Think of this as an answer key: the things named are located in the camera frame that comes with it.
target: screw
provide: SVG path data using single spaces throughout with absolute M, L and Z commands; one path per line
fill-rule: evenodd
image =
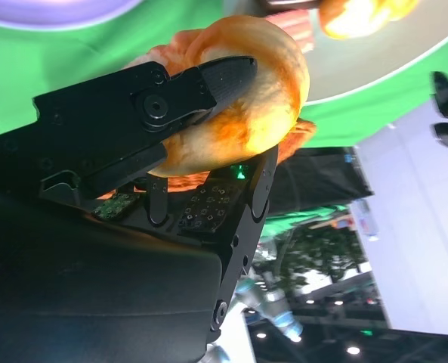
M 14 140 L 6 140 L 4 142 L 4 149 L 7 150 L 9 153 L 14 153 L 17 151 L 19 147 L 17 146 L 17 142 Z
M 48 172 L 49 170 L 51 170 L 53 166 L 54 166 L 54 163 L 48 157 L 40 159 L 40 161 L 39 161 L 39 168 L 41 168 L 45 172 Z
M 56 126 L 62 126 L 64 124 L 63 117 L 59 113 L 56 113 L 54 115 L 54 119 L 52 120 L 52 123 Z
M 227 314 L 227 303 L 223 300 L 218 300 L 214 310 L 214 322 L 217 326 L 220 326 Z
M 200 93 L 203 95 L 203 94 L 205 93 L 206 90 L 207 90 L 206 86 L 205 86 L 203 83 L 201 83 L 201 84 L 199 85 L 199 91 L 200 91 Z
M 81 162 L 81 166 L 82 166 L 83 169 L 90 169 L 90 168 L 93 166 L 93 163 L 92 163 L 92 161 L 89 160 L 89 159 L 84 159 L 84 160 Z
M 156 85 L 161 85 L 162 83 L 164 83 L 165 77 L 163 76 L 163 73 L 161 73 L 159 70 L 154 70 L 151 73 L 151 75 Z

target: ceiling light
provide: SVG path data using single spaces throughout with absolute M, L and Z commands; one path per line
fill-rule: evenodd
M 348 349 L 346 349 L 346 352 L 352 355 L 360 354 L 360 348 L 357 346 L 350 346 Z

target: purple object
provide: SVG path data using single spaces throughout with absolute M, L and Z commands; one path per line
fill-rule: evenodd
M 57 31 L 112 20 L 143 0 L 0 0 L 0 26 Z

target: white wall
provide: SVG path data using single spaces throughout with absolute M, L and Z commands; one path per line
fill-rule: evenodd
M 448 149 L 431 132 L 444 121 L 428 102 L 357 148 L 378 240 L 359 232 L 393 329 L 448 334 Z

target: orange pastry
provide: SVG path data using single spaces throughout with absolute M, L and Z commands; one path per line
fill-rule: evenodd
M 250 89 L 216 117 L 165 140 L 168 158 L 151 174 L 192 175 L 247 160 L 277 145 L 296 125 L 309 90 L 306 61 L 295 40 L 265 19 L 233 16 L 179 32 L 127 67 L 157 61 L 173 75 L 232 55 L 257 59 Z
M 323 32 L 334 39 L 368 36 L 390 21 L 408 15 L 419 0 L 323 0 L 319 15 Z

